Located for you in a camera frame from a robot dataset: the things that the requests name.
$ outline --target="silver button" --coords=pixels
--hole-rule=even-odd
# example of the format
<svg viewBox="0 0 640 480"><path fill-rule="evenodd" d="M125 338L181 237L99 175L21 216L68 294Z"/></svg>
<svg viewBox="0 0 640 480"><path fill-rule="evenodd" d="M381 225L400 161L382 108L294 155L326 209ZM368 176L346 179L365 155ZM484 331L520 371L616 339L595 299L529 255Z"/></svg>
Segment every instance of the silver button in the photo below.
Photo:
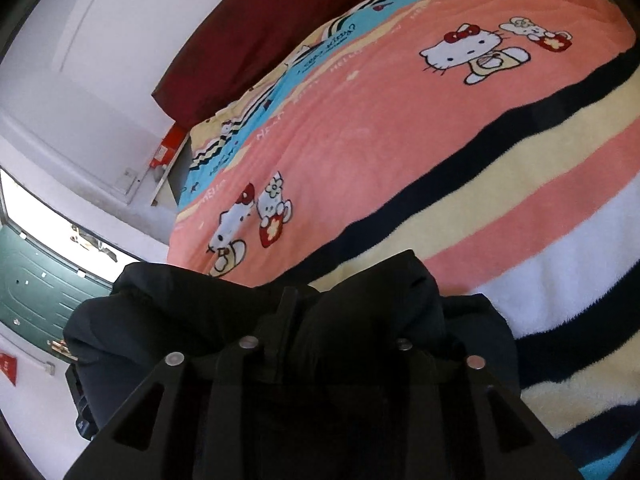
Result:
<svg viewBox="0 0 640 480"><path fill-rule="evenodd" d="M245 350L252 350L260 344L260 340L252 335L246 335L240 340L240 348Z"/></svg>
<svg viewBox="0 0 640 480"><path fill-rule="evenodd" d="M470 355L466 358L466 365L474 370L482 370L486 366L486 361L479 355Z"/></svg>
<svg viewBox="0 0 640 480"><path fill-rule="evenodd" d="M396 346L398 347L398 350L406 352L407 350L411 350L411 348L414 347L414 344L408 339L401 337L396 340Z"/></svg>
<svg viewBox="0 0 640 480"><path fill-rule="evenodd" d="M184 362L184 354L180 352L171 352L167 357L164 358L164 362L169 366L178 366Z"/></svg>

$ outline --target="red flag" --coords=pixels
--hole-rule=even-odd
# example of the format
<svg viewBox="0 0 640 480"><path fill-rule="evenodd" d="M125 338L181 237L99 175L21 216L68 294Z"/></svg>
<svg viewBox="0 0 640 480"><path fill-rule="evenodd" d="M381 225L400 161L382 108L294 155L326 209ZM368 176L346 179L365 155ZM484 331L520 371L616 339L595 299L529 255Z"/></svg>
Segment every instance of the red flag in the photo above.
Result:
<svg viewBox="0 0 640 480"><path fill-rule="evenodd" d="M9 377L9 380L15 386L18 377L18 359L0 352L0 370Z"/></svg>

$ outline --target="door panel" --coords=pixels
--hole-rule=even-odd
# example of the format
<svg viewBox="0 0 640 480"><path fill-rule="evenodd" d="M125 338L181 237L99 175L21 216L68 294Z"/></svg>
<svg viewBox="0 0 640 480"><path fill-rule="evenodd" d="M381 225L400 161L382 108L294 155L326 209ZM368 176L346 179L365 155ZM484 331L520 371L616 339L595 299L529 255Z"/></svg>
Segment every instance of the door panel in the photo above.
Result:
<svg viewBox="0 0 640 480"><path fill-rule="evenodd" d="M0 322L38 348L60 358L50 342L63 338L71 313L84 300L109 293L10 227L0 228Z"/></svg>

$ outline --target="hello kitty blanket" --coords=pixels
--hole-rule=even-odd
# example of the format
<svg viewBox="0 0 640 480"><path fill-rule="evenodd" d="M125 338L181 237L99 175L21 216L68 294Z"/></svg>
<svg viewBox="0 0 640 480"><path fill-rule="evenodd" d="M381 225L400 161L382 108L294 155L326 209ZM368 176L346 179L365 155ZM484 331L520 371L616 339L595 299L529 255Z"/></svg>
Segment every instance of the hello kitty blanket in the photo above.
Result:
<svg viewBox="0 0 640 480"><path fill-rule="evenodd" d="M367 0L193 129L169 263L327 290L413 249L605 478L640 431L639 62L605 0Z"/></svg>

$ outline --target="dark red cushion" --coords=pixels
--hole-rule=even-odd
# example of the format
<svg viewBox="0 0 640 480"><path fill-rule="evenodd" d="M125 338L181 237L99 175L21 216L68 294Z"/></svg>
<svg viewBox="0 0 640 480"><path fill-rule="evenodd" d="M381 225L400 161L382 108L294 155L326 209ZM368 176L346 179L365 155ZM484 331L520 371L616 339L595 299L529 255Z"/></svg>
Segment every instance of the dark red cushion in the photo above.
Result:
<svg viewBox="0 0 640 480"><path fill-rule="evenodd" d="M162 110L189 130L239 99L309 34L363 0L222 0L156 87Z"/></svg>

